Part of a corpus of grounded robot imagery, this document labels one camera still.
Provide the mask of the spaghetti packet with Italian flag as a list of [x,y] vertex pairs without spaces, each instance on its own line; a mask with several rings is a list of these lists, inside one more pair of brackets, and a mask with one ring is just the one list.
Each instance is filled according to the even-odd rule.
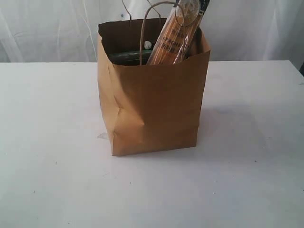
[[172,65],[181,62],[209,5],[209,0],[177,0],[164,23],[148,65]]

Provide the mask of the white crumb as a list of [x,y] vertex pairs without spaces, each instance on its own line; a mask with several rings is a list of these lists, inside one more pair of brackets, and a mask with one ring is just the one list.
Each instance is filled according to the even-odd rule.
[[144,48],[146,50],[150,50],[152,48],[152,43],[150,41],[145,41],[144,42]]

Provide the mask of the large brown paper bag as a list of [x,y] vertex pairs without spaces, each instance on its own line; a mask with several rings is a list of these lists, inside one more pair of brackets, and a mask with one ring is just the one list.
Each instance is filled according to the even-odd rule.
[[[112,155],[194,147],[210,47],[197,29],[185,58],[172,65],[142,64],[166,19],[130,19],[98,26],[98,90]],[[113,64],[108,55],[140,51],[138,66]]]

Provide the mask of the clear jar with yellow lid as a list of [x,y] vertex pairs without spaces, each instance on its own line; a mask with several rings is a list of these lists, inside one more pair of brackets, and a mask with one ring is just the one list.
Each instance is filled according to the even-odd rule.
[[[151,50],[142,51],[142,64],[145,65],[151,55]],[[116,65],[138,66],[140,64],[140,51],[127,51],[108,55],[109,60]]]

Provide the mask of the white backdrop curtain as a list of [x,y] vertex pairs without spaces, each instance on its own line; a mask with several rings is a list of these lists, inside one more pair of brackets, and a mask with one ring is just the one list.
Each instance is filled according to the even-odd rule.
[[[3,0],[1,62],[95,62],[108,21],[167,17],[165,0]],[[201,22],[212,61],[289,60],[304,68],[301,0],[213,0]]]

